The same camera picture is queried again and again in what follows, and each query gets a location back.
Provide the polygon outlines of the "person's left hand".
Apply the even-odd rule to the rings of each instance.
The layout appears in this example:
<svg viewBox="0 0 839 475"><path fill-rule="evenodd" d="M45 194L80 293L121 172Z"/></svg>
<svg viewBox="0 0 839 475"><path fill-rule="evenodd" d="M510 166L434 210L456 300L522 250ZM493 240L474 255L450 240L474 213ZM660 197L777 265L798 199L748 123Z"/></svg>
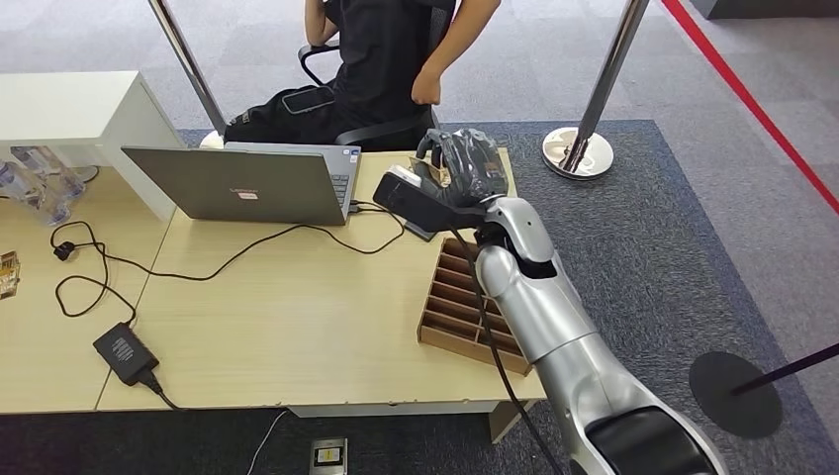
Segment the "person's left hand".
<svg viewBox="0 0 839 475"><path fill-rule="evenodd" d="M441 98L441 72L433 67L423 67L417 75L411 92L418 105L439 105Z"/></svg>

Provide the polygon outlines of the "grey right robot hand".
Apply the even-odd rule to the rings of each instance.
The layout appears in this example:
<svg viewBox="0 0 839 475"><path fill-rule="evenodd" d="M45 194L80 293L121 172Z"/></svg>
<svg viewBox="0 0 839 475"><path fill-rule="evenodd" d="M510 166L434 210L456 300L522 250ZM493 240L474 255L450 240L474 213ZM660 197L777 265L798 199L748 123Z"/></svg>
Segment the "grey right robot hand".
<svg viewBox="0 0 839 475"><path fill-rule="evenodd" d="M509 193L496 142L472 128L429 129L411 158L411 170L421 189L454 207L474 207Z"/></svg>

